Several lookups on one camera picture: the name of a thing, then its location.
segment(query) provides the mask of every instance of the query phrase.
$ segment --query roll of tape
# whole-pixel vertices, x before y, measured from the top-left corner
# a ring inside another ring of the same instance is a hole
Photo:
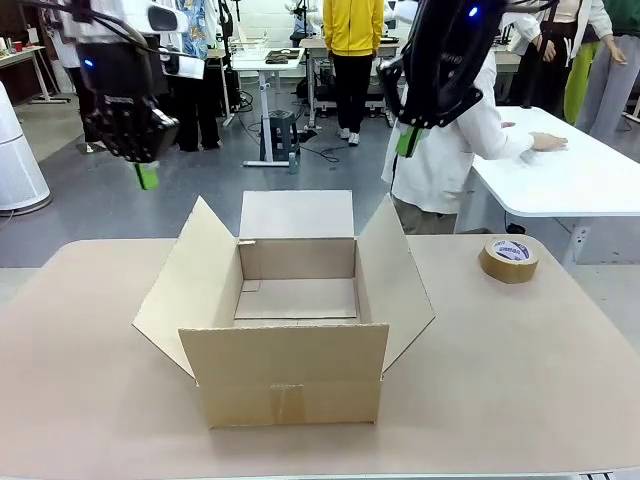
[[[528,282],[538,266],[538,256],[530,245],[509,238],[488,241],[478,258],[487,275],[504,283]]]

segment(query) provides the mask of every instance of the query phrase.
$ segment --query tape roll label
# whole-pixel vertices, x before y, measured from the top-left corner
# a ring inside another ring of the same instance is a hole
[[[513,262],[526,262],[531,258],[531,253],[525,245],[511,240],[495,242],[493,251],[496,255]]]

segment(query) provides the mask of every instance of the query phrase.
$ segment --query white coat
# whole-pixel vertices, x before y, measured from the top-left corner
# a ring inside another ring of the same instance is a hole
[[[490,52],[474,81],[482,100],[446,127],[431,129],[418,141],[412,157],[398,157],[394,179],[401,134],[396,121],[382,173],[385,182],[393,180],[391,193],[396,198],[425,212],[457,213],[475,154],[488,160],[513,158],[533,146],[533,137],[517,126],[502,128],[493,92],[496,75],[495,55]]]
[[[518,55],[524,55],[531,41],[540,35],[540,22],[544,18],[547,10],[536,15],[522,15],[513,22],[515,33],[511,39],[509,50]],[[587,24],[591,24],[596,31],[598,38],[613,34],[611,19],[604,9],[602,0],[582,0],[580,11],[578,12],[578,31],[573,41],[573,46],[569,58],[575,58],[582,45],[582,38]]]

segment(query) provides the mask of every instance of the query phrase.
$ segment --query yellow-green pants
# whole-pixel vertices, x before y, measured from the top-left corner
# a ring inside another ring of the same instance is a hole
[[[573,60],[573,68],[564,91],[564,118],[571,125],[575,125],[578,120],[578,114],[587,93],[591,64],[599,46],[600,42],[582,44],[578,56]]]

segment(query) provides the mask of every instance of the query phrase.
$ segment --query yellow jacket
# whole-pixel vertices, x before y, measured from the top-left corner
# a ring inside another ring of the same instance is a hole
[[[336,55],[363,57],[380,46],[384,0],[324,0],[324,35]]]

